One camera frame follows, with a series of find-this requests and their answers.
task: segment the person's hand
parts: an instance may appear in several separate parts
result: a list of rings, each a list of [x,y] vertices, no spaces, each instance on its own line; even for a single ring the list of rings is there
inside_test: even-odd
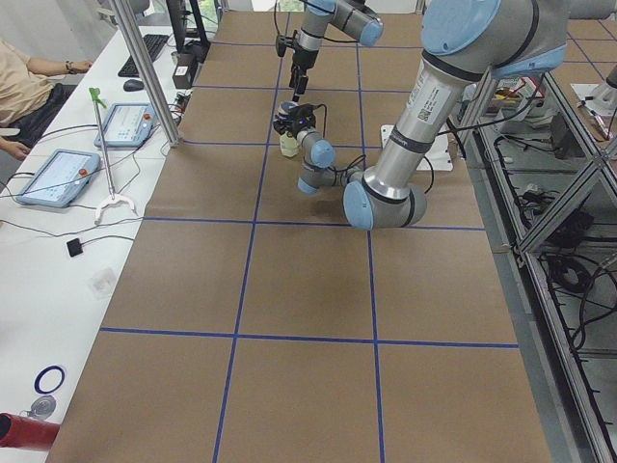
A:
[[[23,143],[11,142],[9,140],[4,143],[2,149],[18,161],[23,161],[30,154],[30,149]]]
[[[83,74],[85,72],[88,72],[88,69],[90,69],[92,66],[93,66],[93,62],[90,60],[74,61],[72,63],[73,70],[77,72],[78,74]]]

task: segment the green clip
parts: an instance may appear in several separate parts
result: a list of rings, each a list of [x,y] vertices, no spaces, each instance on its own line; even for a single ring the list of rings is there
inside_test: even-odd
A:
[[[100,104],[103,108],[107,109],[107,105],[103,103],[103,101],[98,97],[100,95],[100,89],[95,89],[94,87],[90,87],[90,96],[92,97],[95,103]]]

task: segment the person's arm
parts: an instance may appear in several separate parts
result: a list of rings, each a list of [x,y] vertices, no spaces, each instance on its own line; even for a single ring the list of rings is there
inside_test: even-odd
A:
[[[26,65],[28,70],[33,74],[42,74],[46,76],[60,74],[83,74],[88,72],[88,69],[93,65],[90,60],[86,61],[50,61],[44,58],[32,57]]]
[[[23,161],[30,153],[30,149],[23,143],[12,142],[2,137],[0,137],[0,150],[6,151],[19,161]]]

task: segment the red cylinder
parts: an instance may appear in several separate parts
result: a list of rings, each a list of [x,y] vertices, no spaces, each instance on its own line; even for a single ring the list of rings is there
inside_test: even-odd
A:
[[[51,449],[60,425],[9,413],[0,414],[0,447],[28,450]]]

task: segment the computer mouse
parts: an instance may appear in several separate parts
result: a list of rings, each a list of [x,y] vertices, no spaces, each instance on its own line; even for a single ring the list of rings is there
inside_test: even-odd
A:
[[[125,92],[137,92],[144,89],[144,82],[138,79],[128,79],[122,86]]]

